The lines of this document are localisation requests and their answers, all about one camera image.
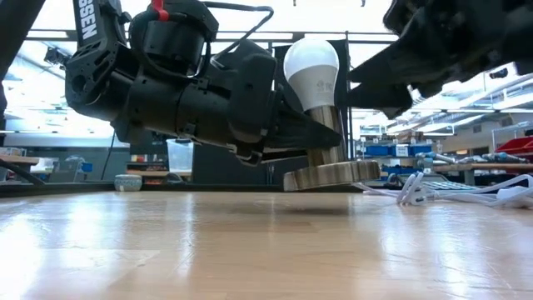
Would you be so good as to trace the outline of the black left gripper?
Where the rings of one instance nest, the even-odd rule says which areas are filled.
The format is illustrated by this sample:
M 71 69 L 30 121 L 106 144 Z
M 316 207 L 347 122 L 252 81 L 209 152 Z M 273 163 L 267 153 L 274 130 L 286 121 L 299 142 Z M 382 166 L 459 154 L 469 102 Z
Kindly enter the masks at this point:
M 226 148 L 249 166 L 306 157 L 304 149 L 341 143 L 340 133 L 284 103 L 268 133 L 276 59 L 266 49 L 246 40 L 219 60 L 226 70 L 216 70 L 215 77 L 189 85 L 180 95 L 180 136 Z M 270 149 L 263 152 L 265 143 Z

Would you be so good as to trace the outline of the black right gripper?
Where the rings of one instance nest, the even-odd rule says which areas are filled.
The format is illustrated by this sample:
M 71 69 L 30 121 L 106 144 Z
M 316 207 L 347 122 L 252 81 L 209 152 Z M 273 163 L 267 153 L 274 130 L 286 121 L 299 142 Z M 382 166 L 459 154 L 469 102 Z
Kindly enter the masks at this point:
M 393 1 L 383 23 L 399 40 L 348 73 L 361 83 L 348 93 L 348 106 L 394 119 L 412 107 L 407 86 L 365 83 L 406 83 L 428 98 L 473 78 L 502 39 L 502 1 Z

